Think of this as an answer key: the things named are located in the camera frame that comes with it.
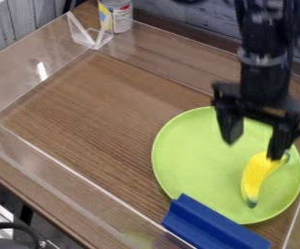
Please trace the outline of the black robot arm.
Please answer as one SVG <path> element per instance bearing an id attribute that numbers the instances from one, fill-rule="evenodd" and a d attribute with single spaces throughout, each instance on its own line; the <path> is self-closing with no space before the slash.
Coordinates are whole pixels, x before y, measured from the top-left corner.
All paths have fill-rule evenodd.
<path id="1" fill-rule="evenodd" d="M 289 93 L 300 0 L 234 0 L 234 10 L 240 82 L 213 83 L 222 140 L 234 143 L 244 133 L 244 120 L 257 120 L 273 127 L 266 157 L 280 160 L 300 138 L 300 100 Z"/>

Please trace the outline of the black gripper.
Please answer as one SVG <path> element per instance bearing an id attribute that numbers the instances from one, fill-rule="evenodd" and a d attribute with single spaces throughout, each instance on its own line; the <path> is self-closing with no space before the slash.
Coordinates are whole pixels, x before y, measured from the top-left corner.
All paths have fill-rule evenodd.
<path id="1" fill-rule="evenodd" d="M 244 119 L 273 127 L 268 158 L 280 160 L 300 137 L 300 100 L 289 93 L 292 63 L 241 64 L 240 83 L 213 83 L 213 105 L 222 140 L 232 145 L 244 133 Z"/>

